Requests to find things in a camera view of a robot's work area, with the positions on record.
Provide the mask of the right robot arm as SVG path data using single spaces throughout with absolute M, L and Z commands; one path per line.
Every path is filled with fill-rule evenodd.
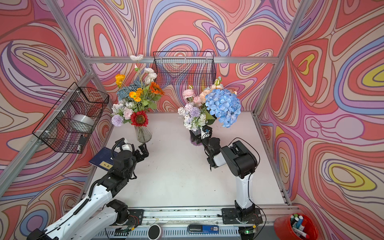
M 238 219 L 252 215 L 256 210 L 252 181 L 261 160 L 260 155 L 255 156 L 246 147 L 247 142 L 241 138 L 234 138 L 228 146 L 221 147 L 220 139 L 204 134 L 202 144 L 210 168 L 226 165 L 236 178 L 235 211 Z

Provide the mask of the orange poppy stem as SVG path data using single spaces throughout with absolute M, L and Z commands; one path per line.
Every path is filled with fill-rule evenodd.
M 118 87 L 117 98 L 119 102 L 122 102 L 126 98 L 129 98 L 130 92 L 136 92 L 139 88 L 142 87 L 142 81 L 137 78 L 128 86 L 124 85 L 124 80 L 126 79 L 125 75 L 117 74 L 115 76 L 115 83 Z

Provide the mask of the blue hydrangea stem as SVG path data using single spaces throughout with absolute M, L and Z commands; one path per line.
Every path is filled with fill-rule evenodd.
M 216 117 L 222 127 L 231 127 L 241 114 L 242 105 L 235 92 L 215 89 L 205 96 L 205 106 L 209 114 Z

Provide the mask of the red flower with leaf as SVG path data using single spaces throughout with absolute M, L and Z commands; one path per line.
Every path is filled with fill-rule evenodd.
M 130 118 L 131 124 L 135 127 L 147 127 L 149 123 L 148 116 L 145 111 L 135 112 Z

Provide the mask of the peach rose stem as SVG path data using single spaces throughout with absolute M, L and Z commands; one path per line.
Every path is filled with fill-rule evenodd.
M 206 96 L 207 96 L 208 94 L 210 94 L 211 92 L 212 92 L 212 90 L 211 90 L 210 88 L 207 88 L 207 89 L 203 90 L 203 91 L 200 93 L 199 97 L 200 97 L 200 100 L 201 100 L 201 103 L 202 103 L 202 104 L 206 102 Z

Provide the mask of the purple blue glass vase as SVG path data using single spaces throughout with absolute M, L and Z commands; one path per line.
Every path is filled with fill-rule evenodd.
M 202 145 L 202 135 L 201 130 L 189 130 L 190 133 L 190 142 L 194 146 L 201 146 Z

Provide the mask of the pink peony stem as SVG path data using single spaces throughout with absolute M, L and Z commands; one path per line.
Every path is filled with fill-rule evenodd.
M 189 103 L 193 103 L 196 106 L 201 106 L 201 98 L 200 96 L 196 95 L 193 86 L 189 85 L 186 90 L 183 91 L 182 96 L 184 99 L 186 99 Z

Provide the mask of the orange sunflower stem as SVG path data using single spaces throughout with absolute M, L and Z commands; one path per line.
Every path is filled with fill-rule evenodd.
M 151 82 L 149 89 L 151 90 L 151 93 L 155 95 L 163 96 L 165 94 L 165 92 L 161 89 L 161 87 L 155 82 Z

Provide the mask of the lilac mixed flower bunch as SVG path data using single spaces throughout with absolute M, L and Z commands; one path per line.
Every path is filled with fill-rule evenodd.
M 184 126 L 189 131 L 200 130 L 207 123 L 206 115 L 193 103 L 178 108 L 178 114 L 183 117 Z

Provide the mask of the blue rose bunch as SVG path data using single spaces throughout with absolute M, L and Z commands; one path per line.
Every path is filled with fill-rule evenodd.
M 130 92 L 136 92 L 141 86 L 140 80 L 134 80 L 129 86 L 122 87 L 117 91 L 118 100 L 122 101 L 128 98 Z

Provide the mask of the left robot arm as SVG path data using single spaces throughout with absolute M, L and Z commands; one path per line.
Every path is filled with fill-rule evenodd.
M 98 232 L 111 225 L 127 226 L 129 230 L 134 230 L 141 224 L 141 220 L 115 197 L 130 180 L 137 179 L 136 165 L 148 156 L 145 143 L 135 149 L 124 138 L 116 141 L 111 149 L 113 166 L 106 175 L 91 184 L 88 195 L 56 222 L 44 230 L 33 230 L 27 238 L 91 240 Z

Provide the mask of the white poppy stem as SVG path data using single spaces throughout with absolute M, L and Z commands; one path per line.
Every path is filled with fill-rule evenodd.
M 144 55 L 143 54 L 130 55 L 130 59 L 135 63 L 138 63 L 144 59 Z M 143 70 L 141 70 L 137 65 L 135 65 L 134 69 L 136 72 L 140 74 L 142 72 L 146 74 L 146 76 L 142 79 L 142 82 L 145 83 L 146 85 L 150 85 L 152 82 L 156 80 L 158 76 L 155 70 L 153 70 L 152 68 L 144 68 Z

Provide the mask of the clear ribbed glass vase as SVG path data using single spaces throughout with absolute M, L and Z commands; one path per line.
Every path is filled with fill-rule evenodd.
M 137 141 L 140 143 L 147 143 L 152 139 L 152 132 L 148 129 L 148 127 L 135 126 L 135 132 L 136 132 Z

